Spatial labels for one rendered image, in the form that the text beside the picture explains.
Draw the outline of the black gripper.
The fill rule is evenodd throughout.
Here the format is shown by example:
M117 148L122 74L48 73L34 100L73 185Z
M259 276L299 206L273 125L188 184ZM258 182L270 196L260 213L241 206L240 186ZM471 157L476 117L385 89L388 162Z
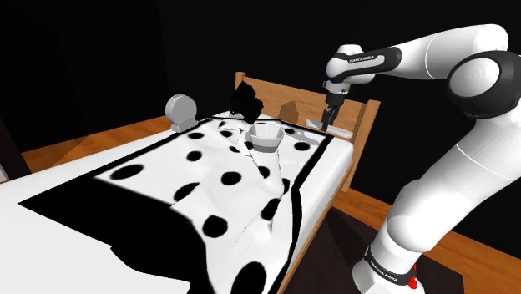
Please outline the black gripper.
M336 117L339 113L339 108L344 104L346 100L346 94L334 94L328 93L326 95L326 103L328 108L323 111L321 117L321 130L327 132L327 128L330 124L334 124Z

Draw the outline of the white flat long bar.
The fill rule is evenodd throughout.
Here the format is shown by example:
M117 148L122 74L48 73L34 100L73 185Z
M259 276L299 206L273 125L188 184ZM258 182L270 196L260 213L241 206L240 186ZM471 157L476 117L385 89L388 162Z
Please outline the white flat long bar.
M353 133L347 129L338 128L329 124L323 124L321 121L314 119L306 119L306 126L309 128L319 129L329 134L340 136L344 139L351 139L353 136Z

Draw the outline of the wooden bed with white mattress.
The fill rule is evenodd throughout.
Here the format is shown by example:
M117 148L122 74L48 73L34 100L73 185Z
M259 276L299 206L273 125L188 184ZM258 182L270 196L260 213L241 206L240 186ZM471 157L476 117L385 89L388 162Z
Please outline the wooden bed with white mattress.
M263 115L304 126L306 118L319 119L326 107L325 95L304 89L246 77L235 73L235 86L241 81L253 86L265 103ZM338 126L353 132L354 152L349 169L336 190L327 191L326 204L314 205L303 229L290 268L276 288L284 294L337 195L348 192L380 102L347 100L341 107ZM31 175L0 185L0 294L185 294L188 283L130 269L109 246L21 207L18 202L66 180L104 165L123 155L144 148L172 134L164 117L145 120L23 153Z

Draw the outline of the white flared bowl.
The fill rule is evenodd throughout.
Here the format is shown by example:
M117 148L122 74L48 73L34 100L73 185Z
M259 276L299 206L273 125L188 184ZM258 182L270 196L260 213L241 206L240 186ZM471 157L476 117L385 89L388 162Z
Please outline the white flared bowl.
M248 134L254 150L273 153L279 147L285 132L279 125L253 124Z

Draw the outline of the black angular object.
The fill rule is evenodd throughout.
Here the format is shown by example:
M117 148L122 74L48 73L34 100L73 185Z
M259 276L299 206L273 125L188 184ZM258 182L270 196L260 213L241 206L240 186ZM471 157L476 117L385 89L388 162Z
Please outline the black angular object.
M242 81L230 98L230 113L241 114L248 124L254 124L261 115L264 104L256 97L251 85Z

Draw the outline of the white black-dotted blanket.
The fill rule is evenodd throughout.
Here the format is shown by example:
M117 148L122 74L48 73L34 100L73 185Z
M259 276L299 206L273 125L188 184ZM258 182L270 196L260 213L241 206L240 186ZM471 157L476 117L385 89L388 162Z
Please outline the white black-dotted blanket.
M186 281L188 294L276 294L301 227L300 188L331 142L263 119L282 137L261 153L249 125L212 117L23 201L109 245L128 267Z

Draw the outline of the dark robot stand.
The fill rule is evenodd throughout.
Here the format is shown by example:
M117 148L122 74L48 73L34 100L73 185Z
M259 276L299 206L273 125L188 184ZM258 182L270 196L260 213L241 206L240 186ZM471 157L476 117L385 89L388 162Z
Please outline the dark robot stand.
M284 294L359 294L352 268L360 261L377 230L331 208ZM464 294L463 277L420 256L417 274L426 294Z

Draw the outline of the grey round clock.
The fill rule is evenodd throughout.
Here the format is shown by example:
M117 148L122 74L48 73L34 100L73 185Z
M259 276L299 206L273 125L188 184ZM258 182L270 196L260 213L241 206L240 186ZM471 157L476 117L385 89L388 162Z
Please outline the grey round clock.
M197 125L196 114L195 101L184 94L172 96L165 105L165 116L170 122L170 128L176 133L195 127Z

